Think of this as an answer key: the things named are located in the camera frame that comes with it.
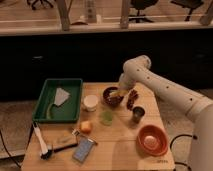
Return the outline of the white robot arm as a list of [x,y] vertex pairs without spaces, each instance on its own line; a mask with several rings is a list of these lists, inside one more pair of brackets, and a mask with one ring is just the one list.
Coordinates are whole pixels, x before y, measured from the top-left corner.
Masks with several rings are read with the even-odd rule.
[[188,157],[190,171],[213,171],[213,99],[153,73],[150,67],[151,60],[146,55],[125,61],[119,90],[127,94],[141,83],[180,110],[194,123],[195,138]]

